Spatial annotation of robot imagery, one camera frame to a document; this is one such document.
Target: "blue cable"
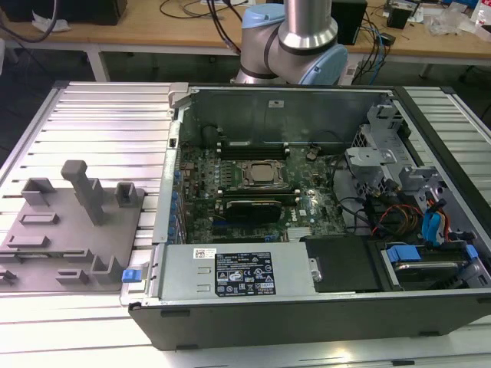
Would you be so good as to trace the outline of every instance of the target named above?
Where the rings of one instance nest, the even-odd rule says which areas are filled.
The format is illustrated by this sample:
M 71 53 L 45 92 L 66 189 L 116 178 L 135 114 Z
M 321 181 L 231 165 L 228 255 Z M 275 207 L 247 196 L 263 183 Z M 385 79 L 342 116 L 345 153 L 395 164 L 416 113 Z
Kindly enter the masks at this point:
M 372 28 L 372 27 L 365 27 L 363 25 L 361 27 L 363 29 L 367 29 L 368 31 L 374 32 L 377 35 L 379 42 L 381 43 L 381 46 L 378 49 L 378 57 L 379 58 L 378 58 L 377 64 L 375 65 L 375 71 L 374 71 L 374 74 L 371 76 L 370 82 L 368 83 L 369 85 L 372 85 L 375 82 L 375 78 L 377 77 L 378 71 L 380 70 L 381 65 L 382 65 L 383 56 L 382 56 L 381 51 L 384 49 L 384 44 L 382 43 L 382 36 L 377 29 Z

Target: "dark floor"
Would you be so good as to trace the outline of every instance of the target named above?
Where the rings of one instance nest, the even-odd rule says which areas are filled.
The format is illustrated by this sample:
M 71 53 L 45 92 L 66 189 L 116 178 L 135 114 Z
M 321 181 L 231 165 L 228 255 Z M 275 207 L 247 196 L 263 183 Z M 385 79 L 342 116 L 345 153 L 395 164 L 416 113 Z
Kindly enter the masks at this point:
M 77 51 L 35 51 L 37 62 L 25 51 L 18 51 L 19 62 L 7 61 L 0 77 L 0 165 L 17 143 L 25 127 L 35 115 L 54 80 L 93 81 L 94 76 L 84 54 Z M 113 81 L 191 81 L 229 83 L 239 66 L 237 57 L 202 55 L 157 56 L 159 68 L 151 67 L 149 54 L 106 53 L 107 66 Z M 466 66 L 435 66 L 426 80 L 418 77 L 419 64 L 387 63 L 376 85 L 389 86 L 451 86 L 460 97 L 481 115 L 491 104 L 491 69 L 471 71 L 465 83 L 459 76 Z M 370 75 L 358 84 L 367 84 Z M 491 126 L 491 111 L 484 117 Z

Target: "label sticker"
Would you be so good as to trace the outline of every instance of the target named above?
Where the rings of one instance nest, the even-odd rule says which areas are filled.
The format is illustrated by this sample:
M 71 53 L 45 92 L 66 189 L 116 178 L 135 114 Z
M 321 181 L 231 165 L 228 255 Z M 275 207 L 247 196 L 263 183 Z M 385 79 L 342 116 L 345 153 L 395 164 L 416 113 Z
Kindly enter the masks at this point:
M 216 248 L 194 248 L 194 259 L 214 259 Z
M 269 252 L 216 254 L 215 270 L 215 294 L 219 297 L 276 294 Z

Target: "cpu socket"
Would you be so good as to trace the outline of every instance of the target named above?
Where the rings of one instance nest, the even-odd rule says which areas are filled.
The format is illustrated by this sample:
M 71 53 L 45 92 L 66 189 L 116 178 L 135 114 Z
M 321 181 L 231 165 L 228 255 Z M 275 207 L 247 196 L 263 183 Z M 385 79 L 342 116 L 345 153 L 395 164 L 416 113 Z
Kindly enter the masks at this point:
M 282 164 L 279 161 L 251 161 L 242 164 L 244 188 L 282 185 Z

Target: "motherboard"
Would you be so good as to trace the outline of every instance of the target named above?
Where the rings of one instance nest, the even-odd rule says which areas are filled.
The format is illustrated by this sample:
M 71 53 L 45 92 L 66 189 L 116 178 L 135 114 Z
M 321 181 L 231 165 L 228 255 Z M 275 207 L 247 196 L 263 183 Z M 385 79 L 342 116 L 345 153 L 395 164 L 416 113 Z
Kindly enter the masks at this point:
M 328 188 L 328 156 L 312 159 L 308 145 L 279 149 L 285 155 L 183 144 L 186 243 L 296 242 L 346 233 Z

